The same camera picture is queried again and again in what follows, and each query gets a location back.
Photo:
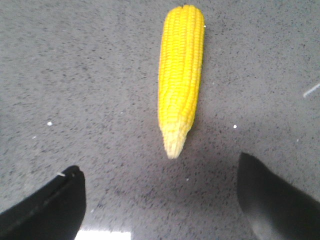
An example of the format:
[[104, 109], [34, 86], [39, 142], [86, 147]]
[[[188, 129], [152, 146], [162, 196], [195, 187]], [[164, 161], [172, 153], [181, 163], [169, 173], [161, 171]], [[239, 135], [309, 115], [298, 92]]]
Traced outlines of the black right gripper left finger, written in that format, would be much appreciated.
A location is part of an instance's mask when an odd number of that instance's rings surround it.
[[21, 202], [0, 214], [2, 240], [73, 240], [86, 213], [85, 175], [66, 168]]

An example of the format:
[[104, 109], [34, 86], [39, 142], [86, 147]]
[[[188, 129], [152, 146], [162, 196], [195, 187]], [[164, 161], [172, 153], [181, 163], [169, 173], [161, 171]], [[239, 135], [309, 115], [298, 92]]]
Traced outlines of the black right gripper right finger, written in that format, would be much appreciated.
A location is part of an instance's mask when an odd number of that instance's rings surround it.
[[238, 162], [237, 198], [259, 240], [320, 238], [319, 201], [244, 152]]

